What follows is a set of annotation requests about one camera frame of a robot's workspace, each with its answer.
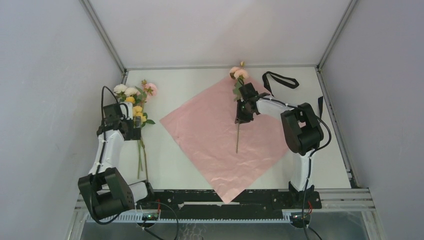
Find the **yellow fake flower stem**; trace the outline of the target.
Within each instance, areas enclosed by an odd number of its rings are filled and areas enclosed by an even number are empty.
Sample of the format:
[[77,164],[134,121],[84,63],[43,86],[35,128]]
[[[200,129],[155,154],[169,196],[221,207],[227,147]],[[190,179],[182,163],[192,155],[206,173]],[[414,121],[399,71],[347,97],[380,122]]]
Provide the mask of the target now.
[[147,151],[142,130],[146,125],[154,125],[155,121],[150,119],[148,113],[145,112],[146,97],[143,93],[139,95],[128,95],[123,100],[125,103],[132,104],[132,116],[134,117],[133,123],[135,124],[138,154],[136,179],[141,180],[143,178],[148,180]]

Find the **white fake flower stem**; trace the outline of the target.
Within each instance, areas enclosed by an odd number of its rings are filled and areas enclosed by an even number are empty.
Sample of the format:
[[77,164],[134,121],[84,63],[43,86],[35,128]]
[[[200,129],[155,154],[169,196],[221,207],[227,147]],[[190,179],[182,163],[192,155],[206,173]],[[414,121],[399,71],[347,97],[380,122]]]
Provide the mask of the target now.
[[113,93],[117,98],[125,100],[127,97],[139,95],[140,92],[135,87],[128,87],[125,84],[119,84],[113,88]]

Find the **black ribbon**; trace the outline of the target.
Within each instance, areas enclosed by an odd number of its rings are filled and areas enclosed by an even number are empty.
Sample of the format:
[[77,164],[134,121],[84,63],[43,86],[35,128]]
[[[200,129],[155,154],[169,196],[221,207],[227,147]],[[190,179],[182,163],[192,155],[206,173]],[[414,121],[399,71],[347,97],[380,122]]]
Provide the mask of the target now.
[[[273,92],[272,92],[272,88],[271,88],[268,77],[271,77],[276,83],[283,85],[285,87],[288,87],[290,89],[296,89],[300,86],[299,82],[295,78],[286,77],[271,71],[267,71],[262,75],[262,82],[263,82],[263,87],[267,89],[272,96],[273,96]],[[324,97],[320,96],[317,99],[317,103],[318,103],[319,117],[322,118],[323,111],[324,111]]]

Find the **pink bud fake flower stem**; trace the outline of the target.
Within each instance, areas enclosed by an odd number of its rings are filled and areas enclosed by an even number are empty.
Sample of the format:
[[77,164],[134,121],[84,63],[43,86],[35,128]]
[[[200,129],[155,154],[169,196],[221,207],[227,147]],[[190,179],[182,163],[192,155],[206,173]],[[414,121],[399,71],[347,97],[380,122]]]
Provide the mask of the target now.
[[146,79],[141,81],[140,87],[136,87],[136,96],[142,100],[143,103],[147,103],[152,97],[155,97],[158,93],[158,88],[154,83],[148,82]]

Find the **purple pink wrapping paper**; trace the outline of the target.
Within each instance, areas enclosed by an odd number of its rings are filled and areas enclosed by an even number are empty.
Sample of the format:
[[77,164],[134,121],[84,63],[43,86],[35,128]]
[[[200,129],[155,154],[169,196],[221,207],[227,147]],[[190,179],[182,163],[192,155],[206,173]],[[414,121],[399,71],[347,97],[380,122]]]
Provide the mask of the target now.
[[225,77],[160,123],[188,159],[173,189],[214,190],[224,203],[251,189],[286,189],[293,163],[281,121],[260,114],[235,124],[234,81]]

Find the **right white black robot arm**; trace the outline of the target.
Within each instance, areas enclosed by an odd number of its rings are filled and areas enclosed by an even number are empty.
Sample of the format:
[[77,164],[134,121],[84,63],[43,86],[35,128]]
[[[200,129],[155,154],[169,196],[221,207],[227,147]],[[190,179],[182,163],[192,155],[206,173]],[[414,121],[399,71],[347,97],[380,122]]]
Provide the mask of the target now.
[[295,154],[294,172],[289,181],[289,203],[302,208],[314,192],[312,168],[315,153],[323,149],[323,130],[330,129],[317,116],[312,106],[305,102],[301,105],[284,103],[269,93],[258,93],[252,83],[235,85],[236,117],[235,124],[246,124],[254,115],[268,115],[280,119],[284,139],[289,150]]

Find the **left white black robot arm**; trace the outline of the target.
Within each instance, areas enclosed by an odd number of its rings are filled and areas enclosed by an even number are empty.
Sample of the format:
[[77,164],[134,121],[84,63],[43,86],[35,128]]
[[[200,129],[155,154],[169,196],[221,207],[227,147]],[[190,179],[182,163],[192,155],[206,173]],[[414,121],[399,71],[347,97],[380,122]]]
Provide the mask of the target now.
[[90,216],[100,225],[110,224],[120,214],[134,210],[137,202],[145,209],[156,203],[157,196],[147,180],[129,185],[118,170],[124,142],[141,139],[141,123],[140,117],[133,116],[131,102],[102,107],[96,157],[88,175],[77,183]]

